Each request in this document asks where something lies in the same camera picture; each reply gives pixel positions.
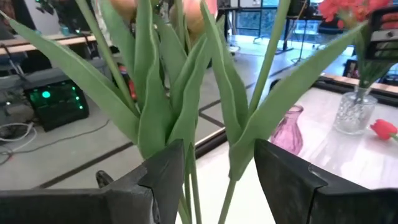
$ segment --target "green light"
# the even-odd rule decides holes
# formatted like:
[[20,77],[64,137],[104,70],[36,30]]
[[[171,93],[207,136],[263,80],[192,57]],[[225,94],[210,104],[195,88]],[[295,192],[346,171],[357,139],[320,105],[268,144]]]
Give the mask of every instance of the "green light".
[[43,96],[44,98],[49,98],[49,97],[51,96],[51,94],[50,94],[50,92],[48,92],[48,91],[44,91],[44,92],[42,93],[42,96]]

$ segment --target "pink glass vase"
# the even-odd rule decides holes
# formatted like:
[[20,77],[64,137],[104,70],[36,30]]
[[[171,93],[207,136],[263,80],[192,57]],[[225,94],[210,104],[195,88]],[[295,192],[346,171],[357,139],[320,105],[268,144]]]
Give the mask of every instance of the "pink glass vase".
[[271,143],[292,154],[299,154],[303,148],[303,137],[297,125],[297,120],[303,110],[302,106],[294,105],[286,112],[285,117],[271,136]]

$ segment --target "gray floor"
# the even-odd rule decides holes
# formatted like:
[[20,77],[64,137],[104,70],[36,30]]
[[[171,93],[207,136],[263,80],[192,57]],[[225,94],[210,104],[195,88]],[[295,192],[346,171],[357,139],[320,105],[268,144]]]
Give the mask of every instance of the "gray floor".
[[[251,39],[241,39],[239,40],[239,46],[240,50],[235,55],[234,60],[236,68],[247,86],[248,98],[250,99],[254,83],[264,60],[262,55],[265,53],[266,45],[264,43],[253,44]],[[297,58],[299,52],[299,50],[295,49],[275,56],[270,78],[264,90],[264,96],[267,94],[269,84],[273,80],[289,74],[294,64],[292,59]],[[303,57],[307,57],[312,52],[312,50],[304,50]],[[325,71],[342,74],[343,63],[349,56],[350,53],[345,52]],[[91,114],[87,119],[62,126],[49,133],[39,130],[37,138],[21,150],[34,149],[67,136],[84,133],[96,129],[107,122],[107,117],[92,102],[90,103],[90,110]],[[208,69],[201,86],[200,118],[196,140],[199,141],[222,126],[220,95],[213,71]],[[94,133],[51,144],[28,154],[16,155],[9,162],[0,166],[0,190],[29,189],[38,186],[54,189],[96,187],[96,171],[105,170],[114,179],[117,179],[142,162],[137,147],[126,145],[128,142],[128,139],[110,122]],[[93,166],[79,168],[78,170],[80,171],[76,174],[72,172],[87,162],[112,152],[121,146],[124,147],[124,150],[120,150],[121,152]]]

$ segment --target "clear glass vase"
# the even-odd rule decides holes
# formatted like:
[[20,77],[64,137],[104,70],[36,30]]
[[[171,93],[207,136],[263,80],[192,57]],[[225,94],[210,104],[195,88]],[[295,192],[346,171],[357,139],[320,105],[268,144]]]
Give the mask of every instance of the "clear glass vase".
[[297,120],[302,112],[303,107],[297,105],[288,110],[271,136],[271,143],[292,154],[299,154],[303,148],[303,137],[297,125]]
[[362,134],[377,104],[377,99],[369,95],[370,88],[355,87],[354,92],[341,97],[334,127],[346,134]]

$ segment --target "white marble table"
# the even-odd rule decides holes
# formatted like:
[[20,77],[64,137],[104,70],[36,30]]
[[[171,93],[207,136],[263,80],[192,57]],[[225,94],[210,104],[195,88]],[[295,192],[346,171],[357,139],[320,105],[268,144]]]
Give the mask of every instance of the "white marble table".
[[[297,104],[304,107],[298,119],[304,145],[298,156],[369,189],[398,187],[398,142],[378,140],[371,130],[362,136],[334,131],[340,98],[341,94],[312,88],[299,99]],[[397,108],[377,105],[371,122],[381,118],[398,125],[397,114]],[[218,221],[229,181],[228,150],[225,143],[197,161],[202,223]],[[275,223],[254,161],[236,185],[226,223]]]

